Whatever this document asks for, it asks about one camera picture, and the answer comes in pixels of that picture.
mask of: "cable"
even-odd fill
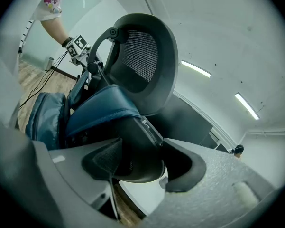
[[[65,53],[63,53],[63,54],[61,55],[61,56],[63,56],[62,59],[59,61],[58,65],[53,68],[52,72],[47,76],[46,81],[44,82],[44,84],[42,83],[43,85],[42,85],[41,89],[39,89],[39,90],[38,90],[35,94],[33,94],[31,97],[28,97],[28,98],[26,99],[26,101],[20,106],[19,110],[21,110],[21,108],[26,104],[26,102],[27,102],[28,100],[30,100],[32,97],[34,97],[35,95],[37,95],[37,94],[43,89],[43,87],[46,85],[46,83],[48,82],[48,80],[51,78],[51,76],[53,75],[53,73],[55,72],[55,70],[58,68],[58,66],[60,65],[60,63],[62,62],[62,60],[64,59],[64,57],[66,56],[66,54],[67,54],[67,52],[65,52]]]
[[[62,57],[62,56],[64,56],[64,54],[66,54],[67,52],[64,52],[55,62],[54,62],[54,64],[53,64],[53,66],[55,65],[55,63]],[[52,70],[52,68],[50,68],[49,70],[47,70],[46,71],[46,73],[43,75],[43,77],[41,78],[41,80],[39,81],[39,84],[29,93],[29,95],[28,95],[28,98],[30,97],[30,95],[34,92],[34,91],[36,91],[36,90],[38,90],[40,87],[39,87],[39,85],[40,85],[40,83],[42,82],[42,79],[46,76],[46,74],[48,73],[48,72],[50,72]]]

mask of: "ceiling light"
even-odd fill
[[[200,67],[197,67],[197,66],[195,66],[195,65],[193,65],[193,64],[191,64],[191,63],[185,62],[185,61],[183,61],[183,60],[181,60],[181,63],[182,63],[183,65],[185,65],[185,66],[187,66],[187,67],[190,67],[191,69],[194,69],[194,70],[196,70],[197,72],[199,72],[199,73],[201,73],[201,74],[207,76],[208,78],[211,77],[211,74],[210,74],[209,72],[207,72],[207,71],[201,69]]]
[[[237,93],[235,97],[245,106],[245,108],[251,113],[255,120],[259,119],[257,113],[252,109],[249,103],[241,96],[240,93]]]

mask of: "mesh chair backrest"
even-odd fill
[[[150,82],[157,66],[158,50],[154,38],[145,32],[128,30],[122,62]]]
[[[126,43],[112,45],[104,73],[134,102],[141,115],[156,114],[171,96],[178,51],[171,30],[148,14],[128,14],[114,27],[128,33]]]

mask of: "person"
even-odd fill
[[[234,154],[235,157],[240,158],[243,151],[244,151],[243,145],[239,144],[234,149],[231,150],[231,153]]]
[[[71,40],[61,22],[61,0],[41,0],[31,19],[39,20],[46,32],[60,45]]]

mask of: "blue fabric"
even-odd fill
[[[66,127],[66,136],[70,137],[122,117],[140,118],[140,114],[133,102],[117,85],[107,86],[87,99],[71,115]]]
[[[76,82],[75,86],[73,87],[73,89],[71,90],[70,94],[68,95],[68,99],[70,102],[70,107],[73,106],[76,96],[78,95],[78,93],[80,92],[80,90],[83,88],[84,83],[86,82],[87,78],[89,76],[89,72],[85,71],[81,77],[79,78],[79,80]]]
[[[58,149],[64,104],[63,93],[40,93],[25,128],[26,135],[32,140],[43,142],[48,150]]]

